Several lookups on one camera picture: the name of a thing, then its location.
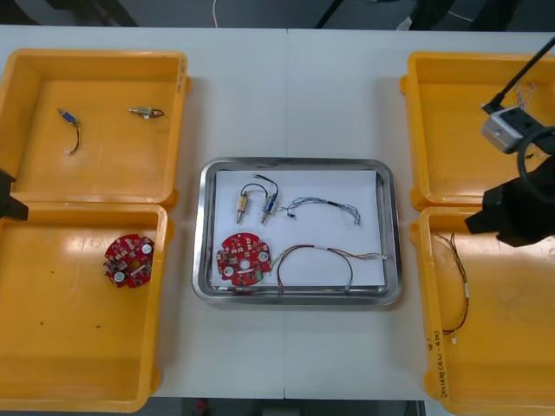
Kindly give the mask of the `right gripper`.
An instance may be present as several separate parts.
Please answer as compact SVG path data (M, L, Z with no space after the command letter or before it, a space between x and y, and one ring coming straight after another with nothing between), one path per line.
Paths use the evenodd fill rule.
M554 204L534 196L523 179L487 191L483 208L465 219L471 234L495 232L512 247L535 244L554 234Z

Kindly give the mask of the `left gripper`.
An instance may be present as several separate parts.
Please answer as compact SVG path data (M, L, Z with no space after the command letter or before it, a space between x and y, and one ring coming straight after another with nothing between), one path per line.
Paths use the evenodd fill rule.
M11 187L15 181L15 178L7 173L3 168L0 169L1 193L11 193ZM27 205L13 198L9 194L1 195L0 218L7 218L14 221L27 221L28 217L29 207Z

